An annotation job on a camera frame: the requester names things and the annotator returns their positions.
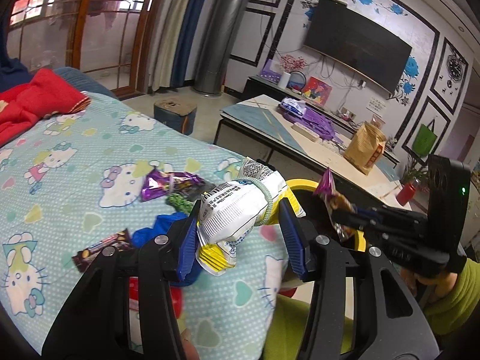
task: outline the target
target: stool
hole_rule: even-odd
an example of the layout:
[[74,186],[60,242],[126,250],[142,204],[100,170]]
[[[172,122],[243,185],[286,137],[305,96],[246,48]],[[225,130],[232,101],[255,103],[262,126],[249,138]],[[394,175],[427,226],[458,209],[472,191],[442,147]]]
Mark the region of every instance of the stool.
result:
[[194,130],[197,104],[177,97],[162,99],[154,104],[154,117],[170,128],[190,135]]

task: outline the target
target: tv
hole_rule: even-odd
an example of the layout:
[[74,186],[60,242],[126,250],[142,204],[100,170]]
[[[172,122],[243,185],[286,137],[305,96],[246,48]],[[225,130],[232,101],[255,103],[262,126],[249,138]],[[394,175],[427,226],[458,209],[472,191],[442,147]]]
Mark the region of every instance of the tv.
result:
[[319,0],[304,46],[341,62],[394,93],[411,46],[334,0]]

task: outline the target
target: table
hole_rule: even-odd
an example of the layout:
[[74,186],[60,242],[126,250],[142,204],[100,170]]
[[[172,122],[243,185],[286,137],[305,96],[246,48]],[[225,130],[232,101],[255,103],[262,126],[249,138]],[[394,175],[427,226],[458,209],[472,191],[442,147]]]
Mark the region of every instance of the table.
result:
[[[352,125],[351,123],[348,123],[338,115],[335,115],[330,110],[327,110],[326,108],[321,107],[321,105],[319,105],[315,101],[306,99],[305,97],[291,91],[288,88],[281,89],[275,83],[267,79],[264,79],[263,77],[251,76],[248,78],[247,83],[245,84],[242,98],[243,100],[248,100],[258,95],[268,95],[269,97],[278,101],[281,101],[286,96],[293,97],[299,100],[304,100],[310,106],[315,108],[316,111],[328,117],[334,124],[335,131],[337,131],[338,133],[346,137],[352,138],[353,135],[357,132],[357,127],[355,124]],[[396,167],[397,164],[400,162],[400,160],[391,151],[385,151],[383,153],[383,156],[387,160],[389,160],[394,167]]]
[[[224,108],[214,144],[266,161],[285,179],[319,180],[330,167],[337,190],[351,202],[364,208],[382,204],[400,207],[394,195],[400,184],[392,167],[380,160],[364,175],[342,156],[340,145],[312,142],[292,130],[292,123],[283,118],[277,106],[275,99],[260,95]],[[350,143],[346,136],[337,136],[346,145]]]

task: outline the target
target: green sleeve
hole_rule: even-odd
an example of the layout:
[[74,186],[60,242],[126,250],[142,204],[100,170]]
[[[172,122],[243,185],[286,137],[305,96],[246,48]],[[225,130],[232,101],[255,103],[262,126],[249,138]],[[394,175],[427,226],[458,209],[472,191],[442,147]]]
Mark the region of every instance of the green sleeve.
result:
[[447,335],[459,328],[472,314],[480,299],[480,264],[467,259],[453,290],[428,305],[424,314],[436,335]]
[[[302,342],[310,304],[277,295],[277,305],[263,347],[264,360],[294,360]],[[345,318],[341,353],[350,350],[352,320]]]

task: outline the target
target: green bag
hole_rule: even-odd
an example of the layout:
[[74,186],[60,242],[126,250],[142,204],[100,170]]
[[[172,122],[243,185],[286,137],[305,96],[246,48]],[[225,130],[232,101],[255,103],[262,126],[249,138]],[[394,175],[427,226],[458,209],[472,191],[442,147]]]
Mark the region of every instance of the green bag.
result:
[[426,157],[434,146],[437,136],[434,133],[435,119],[433,119],[428,126],[422,124],[418,130],[417,136],[413,141],[412,150],[420,157]]

